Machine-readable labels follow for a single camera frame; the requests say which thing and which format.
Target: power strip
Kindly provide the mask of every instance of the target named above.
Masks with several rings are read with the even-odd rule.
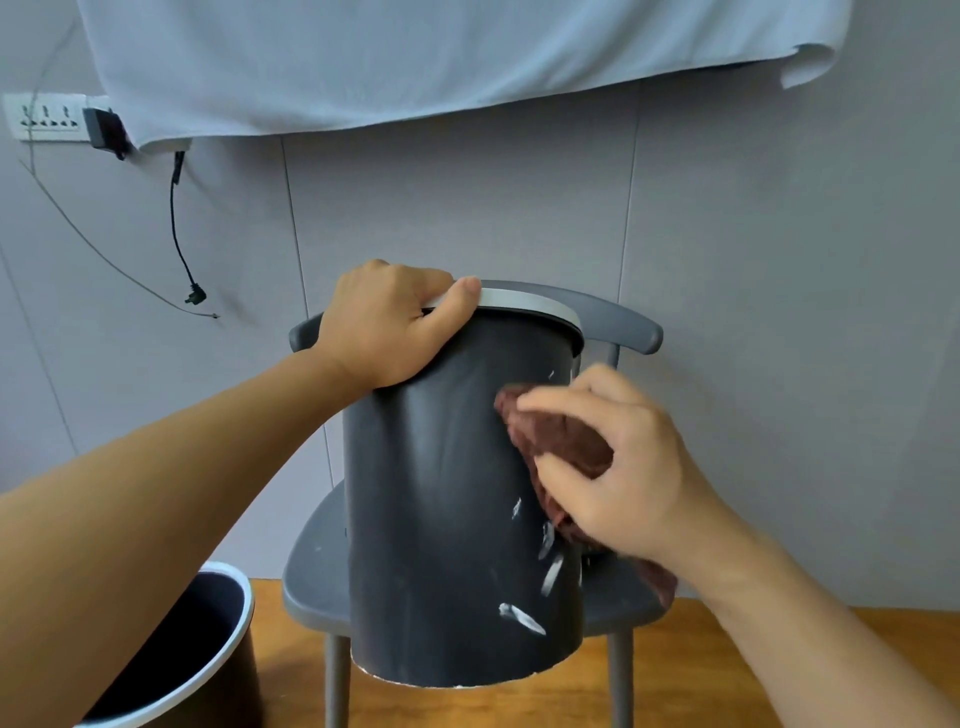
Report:
[[[3,108],[14,139],[30,141],[81,141],[90,136],[84,123],[84,109],[112,110],[107,96],[82,93],[5,93]]]

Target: chair backrest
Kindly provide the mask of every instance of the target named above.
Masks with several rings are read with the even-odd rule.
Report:
[[[534,293],[569,306],[580,317],[587,339],[606,341],[611,345],[607,363],[614,368],[620,360],[620,347],[651,354],[656,353],[663,343],[663,328],[660,324],[626,306],[591,296],[589,293],[518,280],[484,280],[483,284],[487,288],[507,288]],[[309,349],[317,343],[323,316],[323,313],[318,314],[290,329],[290,348],[294,352]]]

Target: dark gray trash can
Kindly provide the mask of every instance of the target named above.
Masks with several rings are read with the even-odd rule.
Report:
[[[580,646],[580,552],[553,540],[493,399],[512,382],[569,383],[583,346],[565,305],[484,289],[420,374],[347,409],[357,666],[473,687],[542,672]]]

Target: forearm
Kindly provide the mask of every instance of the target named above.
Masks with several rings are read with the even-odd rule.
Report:
[[[786,728],[960,726],[956,707],[779,546],[739,520],[693,583]]]
[[[318,352],[295,354],[0,498],[0,722],[79,721],[276,471],[360,394]]]

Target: power cord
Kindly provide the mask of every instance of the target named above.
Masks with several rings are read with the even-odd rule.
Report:
[[[60,55],[60,53],[63,51],[63,49],[66,48],[66,47],[70,44],[70,41],[73,39],[73,35],[76,33],[76,31],[77,31],[77,29],[78,29],[79,27],[80,27],[80,18],[79,18],[79,17],[74,17],[73,20],[71,21],[69,27],[66,29],[66,32],[63,34],[63,36],[60,38],[60,40],[59,40],[59,41],[57,42],[57,44],[54,46],[53,50],[50,51],[50,54],[47,56],[46,61],[44,61],[43,66],[42,66],[42,68],[41,68],[41,70],[40,70],[40,74],[39,74],[39,76],[38,76],[37,79],[36,79],[36,85],[34,86],[33,95],[31,96],[31,100],[30,100],[30,113],[29,113],[29,116],[28,116],[28,118],[29,118],[30,121],[33,121],[33,119],[34,119],[34,107],[36,106],[36,97],[37,97],[37,95],[39,94],[40,89],[43,87],[44,81],[46,81],[47,74],[48,74],[48,73],[50,72],[50,70],[53,68],[53,66],[54,66],[54,61],[57,59],[57,57]],[[95,254],[97,254],[110,268],[112,268],[114,271],[116,271],[117,273],[119,273],[119,274],[120,274],[121,276],[123,276],[125,279],[129,280],[129,281],[130,281],[131,283],[133,283],[134,285],[142,288],[144,291],[146,291],[147,293],[149,293],[149,294],[150,294],[151,296],[153,296],[154,298],[160,299],[161,301],[163,301],[163,302],[166,303],[167,305],[175,308],[177,311],[182,311],[183,313],[188,313],[188,314],[190,314],[191,316],[201,316],[201,317],[206,318],[206,319],[219,319],[219,318],[220,318],[219,314],[216,314],[216,313],[202,313],[201,311],[191,311],[191,310],[188,310],[188,309],[186,309],[186,308],[181,308],[180,306],[176,305],[176,304],[173,303],[172,301],[168,301],[168,300],[165,299],[163,296],[161,296],[160,294],[158,294],[155,290],[153,290],[153,289],[150,288],[149,286],[141,283],[139,280],[137,280],[136,278],[134,278],[133,276],[131,276],[129,273],[127,273],[126,271],[122,270],[122,269],[121,269],[119,266],[117,266],[112,260],[110,260],[106,255],[104,255],[103,253],[101,253],[101,252],[100,252],[100,249],[97,248],[97,246],[95,246],[92,242],[90,242],[90,239],[89,239],[86,235],[84,235],[83,232],[80,230],[80,228],[78,228],[77,225],[73,222],[73,220],[70,219],[70,216],[67,215],[66,211],[60,206],[60,203],[57,202],[56,198],[53,196],[53,194],[51,194],[50,190],[47,189],[47,186],[40,180],[39,175],[36,173],[36,162],[35,162],[35,154],[34,154],[34,144],[35,144],[35,142],[34,142],[34,128],[33,128],[32,125],[28,125],[28,126],[27,126],[27,147],[28,147],[29,155],[30,155],[30,157],[29,157],[30,163],[28,164],[27,162],[23,161],[23,159],[18,159],[17,161],[20,162],[20,166],[22,166],[22,167],[26,170],[27,174],[30,175],[30,177],[34,180],[34,182],[36,183],[36,186],[39,187],[40,191],[44,194],[44,196],[47,198],[47,200],[50,201],[50,204],[54,206],[54,209],[60,214],[60,216],[63,218],[63,220],[66,221],[66,224],[69,225],[70,228],[73,229],[73,232],[75,232],[75,233],[78,235],[78,237],[80,237],[80,239],[83,240],[83,242],[86,244],[86,246],[87,246],[90,250],[92,250]],[[183,161],[182,161],[182,158],[181,158],[181,160],[180,160],[180,167],[182,167],[182,166],[183,166]],[[170,198],[170,199],[171,199],[171,204],[170,204],[171,222],[173,222],[173,185],[171,185],[171,198]],[[175,243],[177,242],[177,233],[176,233],[176,231],[174,231],[174,242],[175,242]],[[179,243],[177,243],[177,252],[178,252],[178,253],[180,252],[180,244],[179,244]],[[199,285],[197,285],[196,283],[193,282],[193,277],[192,277],[192,276],[190,277],[190,281],[191,281],[191,288],[193,288],[193,286],[196,286],[196,287],[201,291],[201,293],[203,293],[203,289],[200,288]],[[199,301],[191,302],[190,299],[187,299],[186,302],[187,302],[187,303],[200,303],[202,300],[203,300],[203,299],[200,299]]]
[[[193,274],[190,273],[190,266],[186,264],[186,259],[183,257],[183,251],[180,249],[180,241],[177,239],[177,214],[174,211],[174,187],[180,184],[180,172],[183,170],[183,160],[185,157],[186,152],[176,152],[174,154],[174,174],[170,178],[170,232],[174,236],[177,255],[180,256],[180,262],[183,263],[186,276],[190,279],[190,295],[186,297],[184,303],[197,305],[197,303],[206,301],[206,291],[200,287],[199,283],[193,280]]]

